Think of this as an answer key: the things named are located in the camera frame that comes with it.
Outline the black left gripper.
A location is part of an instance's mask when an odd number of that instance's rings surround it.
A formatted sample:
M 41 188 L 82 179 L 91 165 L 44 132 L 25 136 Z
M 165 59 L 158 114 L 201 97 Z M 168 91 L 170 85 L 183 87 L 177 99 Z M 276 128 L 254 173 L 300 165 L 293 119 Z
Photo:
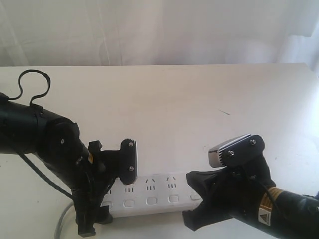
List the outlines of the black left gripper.
M 48 140 L 44 144 L 44 164 L 71 190 L 79 236 L 95 236 L 96 223 L 112 223 L 109 205 L 102 200 L 115 178 L 107 173 L 98 143 L 86 147 L 80 140 Z

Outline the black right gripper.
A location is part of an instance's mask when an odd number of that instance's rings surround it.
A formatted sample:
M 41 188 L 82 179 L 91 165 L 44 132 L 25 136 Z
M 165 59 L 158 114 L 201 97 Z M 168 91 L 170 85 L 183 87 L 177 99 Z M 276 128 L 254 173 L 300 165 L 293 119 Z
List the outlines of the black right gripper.
M 189 229 L 232 218 L 260 228 L 259 204 L 266 189 L 275 185 L 265 159 L 255 159 L 236 168 L 192 171 L 187 173 L 186 180 L 202 198 L 198 207 L 182 213 Z

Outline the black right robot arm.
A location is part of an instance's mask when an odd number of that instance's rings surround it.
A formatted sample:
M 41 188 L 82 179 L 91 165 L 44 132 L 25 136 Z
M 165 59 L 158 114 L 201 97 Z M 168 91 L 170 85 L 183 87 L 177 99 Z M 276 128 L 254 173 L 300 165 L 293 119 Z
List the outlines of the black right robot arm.
M 319 237 L 319 199 L 278 188 L 264 158 L 235 168 L 192 171 L 186 180 L 202 198 L 182 213 L 192 231 L 237 219 L 278 239 Z

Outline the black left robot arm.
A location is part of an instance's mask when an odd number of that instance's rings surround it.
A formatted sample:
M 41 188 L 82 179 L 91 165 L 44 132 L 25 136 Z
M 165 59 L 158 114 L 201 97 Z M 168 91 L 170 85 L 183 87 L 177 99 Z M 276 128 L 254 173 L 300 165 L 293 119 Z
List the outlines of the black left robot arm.
M 70 119 L 1 94 L 0 152 L 19 155 L 44 182 L 72 200 L 79 236 L 92 237 L 95 223 L 111 222 L 108 209 L 100 205 L 114 180 Z

